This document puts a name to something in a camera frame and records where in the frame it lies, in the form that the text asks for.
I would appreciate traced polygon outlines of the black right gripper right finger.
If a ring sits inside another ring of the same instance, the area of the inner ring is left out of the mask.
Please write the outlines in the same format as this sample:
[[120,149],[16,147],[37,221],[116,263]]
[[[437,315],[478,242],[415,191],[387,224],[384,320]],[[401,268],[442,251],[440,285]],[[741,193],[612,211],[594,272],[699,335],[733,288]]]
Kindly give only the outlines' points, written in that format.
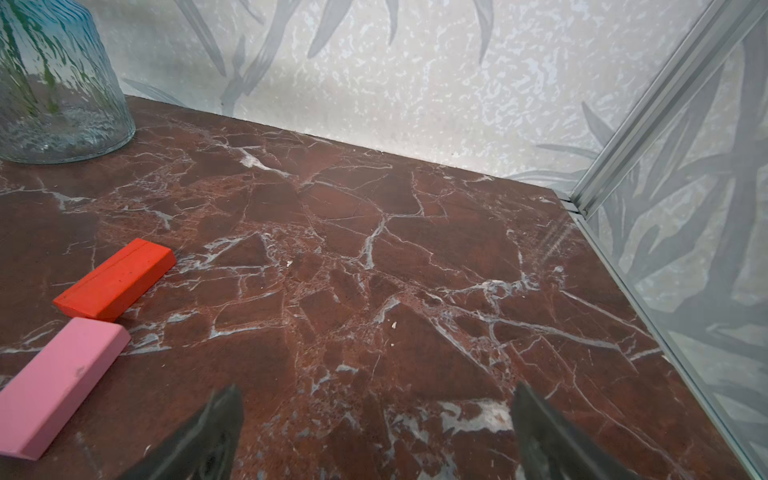
[[637,479],[615,457],[520,381],[510,415],[528,479]]

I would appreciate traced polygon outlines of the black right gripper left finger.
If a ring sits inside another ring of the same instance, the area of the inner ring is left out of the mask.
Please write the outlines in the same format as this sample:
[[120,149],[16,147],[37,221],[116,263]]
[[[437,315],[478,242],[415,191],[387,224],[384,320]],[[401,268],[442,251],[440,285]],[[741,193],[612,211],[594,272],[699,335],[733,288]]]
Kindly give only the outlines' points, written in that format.
[[120,475],[122,479],[228,479],[244,423],[240,389],[232,384]]

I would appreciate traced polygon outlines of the blue glass vase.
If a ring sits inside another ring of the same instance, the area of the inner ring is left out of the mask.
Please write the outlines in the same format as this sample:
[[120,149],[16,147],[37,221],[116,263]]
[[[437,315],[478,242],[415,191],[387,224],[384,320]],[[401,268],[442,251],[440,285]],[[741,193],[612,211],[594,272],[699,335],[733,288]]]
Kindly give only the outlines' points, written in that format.
[[89,160],[122,148],[134,134],[89,10],[76,1],[2,2],[2,160]]

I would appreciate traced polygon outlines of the long red block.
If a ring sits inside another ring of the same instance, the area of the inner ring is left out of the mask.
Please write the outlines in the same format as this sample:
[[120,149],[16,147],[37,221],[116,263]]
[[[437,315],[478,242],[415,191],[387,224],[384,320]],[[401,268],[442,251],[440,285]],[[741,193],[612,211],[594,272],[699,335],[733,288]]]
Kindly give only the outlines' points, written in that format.
[[176,264],[162,245],[135,239],[53,303],[65,315],[113,322]]

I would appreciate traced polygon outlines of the light pink block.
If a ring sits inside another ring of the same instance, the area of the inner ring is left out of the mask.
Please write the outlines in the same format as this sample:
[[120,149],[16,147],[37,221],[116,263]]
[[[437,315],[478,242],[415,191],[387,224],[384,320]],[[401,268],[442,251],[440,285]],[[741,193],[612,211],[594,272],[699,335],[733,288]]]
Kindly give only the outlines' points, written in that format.
[[121,325],[71,319],[1,391],[1,454],[39,459],[129,341]]

